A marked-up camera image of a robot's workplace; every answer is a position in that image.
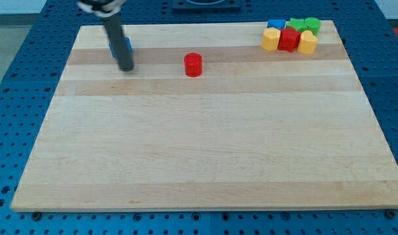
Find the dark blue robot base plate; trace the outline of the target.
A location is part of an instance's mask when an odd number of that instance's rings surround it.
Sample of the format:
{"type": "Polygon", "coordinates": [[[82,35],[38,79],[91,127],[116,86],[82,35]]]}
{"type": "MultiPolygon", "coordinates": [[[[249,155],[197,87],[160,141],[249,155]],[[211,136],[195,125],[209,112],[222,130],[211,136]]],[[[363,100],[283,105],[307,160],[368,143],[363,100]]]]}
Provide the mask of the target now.
{"type": "Polygon", "coordinates": [[[171,0],[172,12],[240,10],[240,0],[171,0]]]}

